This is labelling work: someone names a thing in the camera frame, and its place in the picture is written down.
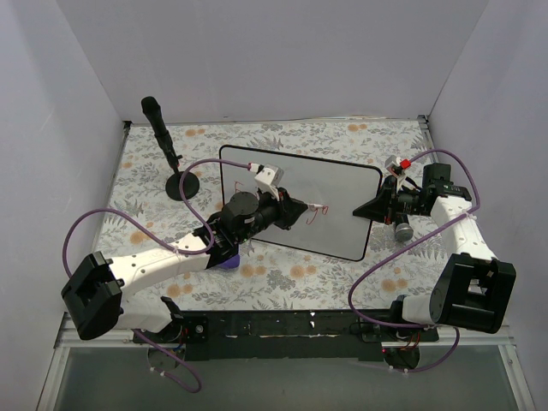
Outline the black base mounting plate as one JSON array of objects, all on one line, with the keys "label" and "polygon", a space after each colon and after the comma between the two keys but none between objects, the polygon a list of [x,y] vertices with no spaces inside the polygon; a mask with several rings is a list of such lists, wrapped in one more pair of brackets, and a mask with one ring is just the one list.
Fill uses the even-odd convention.
[{"label": "black base mounting plate", "polygon": [[184,312],[161,331],[144,335],[177,345],[188,361],[247,359],[384,359],[383,343],[418,348],[435,330],[391,328],[350,310]]}]

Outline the floral patterned table mat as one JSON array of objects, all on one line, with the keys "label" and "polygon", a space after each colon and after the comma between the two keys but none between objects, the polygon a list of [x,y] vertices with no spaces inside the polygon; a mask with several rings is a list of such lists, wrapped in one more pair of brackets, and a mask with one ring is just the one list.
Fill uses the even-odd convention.
[{"label": "floral patterned table mat", "polygon": [[[350,119],[343,121],[191,124],[170,128],[176,151],[194,165],[200,191],[192,206],[203,217],[222,207],[219,168],[211,163],[226,144],[288,152],[382,167],[392,154],[418,156],[411,176],[419,179],[424,164],[436,160],[424,117],[416,120]],[[152,130],[131,125],[113,181],[109,204],[96,240],[108,257],[153,248],[157,239],[174,241],[198,221],[181,202],[170,200],[164,184],[170,174]],[[427,218],[411,221],[420,245],[407,253],[393,229],[374,224],[363,260],[333,257],[250,241],[241,247],[234,270],[182,273],[156,284],[143,296],[169,296],[187,310],[344,309],[388,307],[399,295],[432,290],[445,267],[447,253],[432,236]]]}]

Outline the white whiteboard black frame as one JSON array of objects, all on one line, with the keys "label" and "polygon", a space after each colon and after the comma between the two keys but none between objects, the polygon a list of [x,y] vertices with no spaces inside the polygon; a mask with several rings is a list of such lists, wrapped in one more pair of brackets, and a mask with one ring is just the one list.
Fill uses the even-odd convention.
[{"label": "white whiteboard black frame", "polygon": [[353,211],[377,196],[379,168],[232,145],[222,146],[219,157],[276,166],[283,170],[279,186],[292,199],[320,206],[303,213],[290,230],[271,226],[256,240],[354,262],[364,259],[372,222]]}]

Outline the black silver microphone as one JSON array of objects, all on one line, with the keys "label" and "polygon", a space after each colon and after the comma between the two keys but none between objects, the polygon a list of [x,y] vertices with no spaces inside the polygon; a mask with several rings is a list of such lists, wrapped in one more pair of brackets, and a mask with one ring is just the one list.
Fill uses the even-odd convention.
[{"label": "black silver microphone", "polygon": [[411,241],[414,237],[414,229],[410,225],[407,214],[397,214],[394,219],[394,237],[401,243]]}]

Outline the black microphone on stand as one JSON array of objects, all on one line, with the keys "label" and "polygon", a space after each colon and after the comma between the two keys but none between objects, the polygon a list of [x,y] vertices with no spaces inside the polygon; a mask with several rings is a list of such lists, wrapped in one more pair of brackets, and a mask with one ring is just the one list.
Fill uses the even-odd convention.
[{"label": "black microphone on stand", "polygon": [[173,147],[173,141],[164,123],[158,101],[153,96],[144,97],[141,100],[141,109],[152,127],[157,143],[164,153],[170,168],[177,172],[179,170],[179,156]]}]

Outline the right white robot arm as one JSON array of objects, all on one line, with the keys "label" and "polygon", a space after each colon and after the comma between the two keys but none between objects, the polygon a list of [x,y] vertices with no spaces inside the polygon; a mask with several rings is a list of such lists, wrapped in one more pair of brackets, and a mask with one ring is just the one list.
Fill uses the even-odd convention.
[{"label": "right white robot arm", "polygon": [[515,267],[499,260],[486,245],[471,215],[472,197],[450,179],[448,164],[428,164],[420,188],[401,186],[403,165],[389,164],[378,195],[354,209],[356,217],[390,225],[408,216],[430,217],[442,230],[448,261],[426,295],[400,295],[381,325],[397,340],[407,340],[419,326],[450,325],[495,334],[500,329],[512,289]]}]

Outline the purple foam microphone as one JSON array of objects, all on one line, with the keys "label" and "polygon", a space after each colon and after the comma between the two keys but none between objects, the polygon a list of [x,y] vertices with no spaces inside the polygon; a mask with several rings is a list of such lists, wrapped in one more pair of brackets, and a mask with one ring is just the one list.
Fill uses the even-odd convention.
[{"label": "purple foam microphone", "polygon": [[238,268],[240,266],[240,262],[241,262],[241,257],[239,254],[236,254],[235,256],[227,259],[226,261],[224,261],[220,267],[225,269],[225,270],[233,270],[235,268]]}]

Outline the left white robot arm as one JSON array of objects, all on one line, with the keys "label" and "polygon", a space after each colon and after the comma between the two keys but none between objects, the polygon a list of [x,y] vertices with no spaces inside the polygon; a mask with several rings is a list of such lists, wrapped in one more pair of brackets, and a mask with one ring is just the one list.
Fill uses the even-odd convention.
[{"label": "left white robot arm", "polygon": [[290,229],[307,209],[284,188],[276,196],[239,192],[179,240],[111,259],[101,252],[88,254],[69,272],[61,291],[80,339],[92,340],[113,329],[138,329],[174,342],[182,332],[176,305],[165,298],[146,302],[136,294],[182,273],[220,266],[238,255],[243,242],[271,226]]}]

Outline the black round microphone stand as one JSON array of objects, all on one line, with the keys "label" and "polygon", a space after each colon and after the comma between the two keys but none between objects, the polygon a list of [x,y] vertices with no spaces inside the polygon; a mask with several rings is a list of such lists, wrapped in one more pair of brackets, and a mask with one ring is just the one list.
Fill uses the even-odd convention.
[{"label": "black round microphone stand", "polygon": [[182,201],[181,193],[184,193],[187,199],[192,199],[200,189],[199,179],[194,173],[189,172],[185,177],[182,177],[183,172],[179,170],[181,158],[181,155],[177,156],[176,154],[169,154],[167,157],[173,174],[165,183],[165,191],[168,197],[175,201]]}]

